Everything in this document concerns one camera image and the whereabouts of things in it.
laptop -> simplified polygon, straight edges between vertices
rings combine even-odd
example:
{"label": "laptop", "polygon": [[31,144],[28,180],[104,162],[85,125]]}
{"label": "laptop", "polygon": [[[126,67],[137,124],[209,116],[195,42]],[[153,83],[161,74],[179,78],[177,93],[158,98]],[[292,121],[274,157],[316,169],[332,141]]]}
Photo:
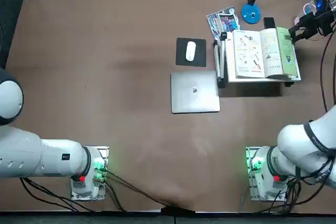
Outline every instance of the laptop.
{"label": "laptop", "polygon": [[216,72],[171,73],[172,113],[220,111]]}

mouse pad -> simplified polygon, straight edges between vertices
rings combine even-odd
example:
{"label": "mouse pad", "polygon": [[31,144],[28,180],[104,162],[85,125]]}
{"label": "mouse pad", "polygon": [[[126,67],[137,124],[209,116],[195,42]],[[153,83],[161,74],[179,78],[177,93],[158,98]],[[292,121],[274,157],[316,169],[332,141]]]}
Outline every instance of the mouse pad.
{"label": "mouse pad", "polygon": [[[193,61],[185,59],[185,52],[189,41],[196,43],[195,57]],[[176,40],[176,65],[206,67],[206,40],[205,39],[188,39],[177,38]]]}

white mouse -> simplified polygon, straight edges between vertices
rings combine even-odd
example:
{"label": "white mouse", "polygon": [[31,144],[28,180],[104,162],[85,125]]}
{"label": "white mouse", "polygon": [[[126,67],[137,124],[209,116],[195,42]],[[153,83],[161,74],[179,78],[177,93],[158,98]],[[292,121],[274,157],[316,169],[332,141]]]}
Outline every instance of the white mouse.
{"label": "white mouse", "polygon": [[196,49],[196,43],[193,41],[189,41],[187,45],[187,50],[185,52],[185,59],[187,61],[193,61],[195,57],[195,49]]}

book page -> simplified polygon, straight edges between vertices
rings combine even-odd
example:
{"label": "book page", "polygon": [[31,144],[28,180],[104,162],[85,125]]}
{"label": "book page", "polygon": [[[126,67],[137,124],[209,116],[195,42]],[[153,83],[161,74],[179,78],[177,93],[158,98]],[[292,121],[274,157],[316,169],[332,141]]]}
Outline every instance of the book page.
{"label": "book page", "polygon": [[262,30],[260,32],[260,38],[263,50],[262,56],[264,59],[265,76],[283,74],[277,30],[275,28]]}
{"label": "book page", "polygon": [[233,31],[236,76],[264,78],[264,62],[258,31]]}
{"label": "book page", "polygon": [[289,31],[286,28],[277,27],[277,32],[283,73],[297,77],[296,56]]}

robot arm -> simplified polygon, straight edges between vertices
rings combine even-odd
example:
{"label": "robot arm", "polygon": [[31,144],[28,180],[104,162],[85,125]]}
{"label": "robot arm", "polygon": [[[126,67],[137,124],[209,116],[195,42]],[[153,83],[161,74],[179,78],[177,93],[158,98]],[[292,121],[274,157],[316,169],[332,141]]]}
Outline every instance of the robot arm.
{"label": "robot arm", "polygon": [[315,184],[329,175],[325,184],[336,188],[336,168],[329,162],[336,152],[335,121],[336,106],[315,121],[284,127],[277,146],[263,146],[256,152],[252,163],[261,164],[255,169],[261,200],[274,200],[280,189],[286,189],[289,176],[300,179],[314,174],[311,182]]}
{"label": "robot arm", "polygon": [[0,178],[70,176],[75,199],[103,199],[96,164],[106,163],[99,150],[71,140],[40,139],[8,126],[20,114],[23,101],[17,80],[0,68]]}

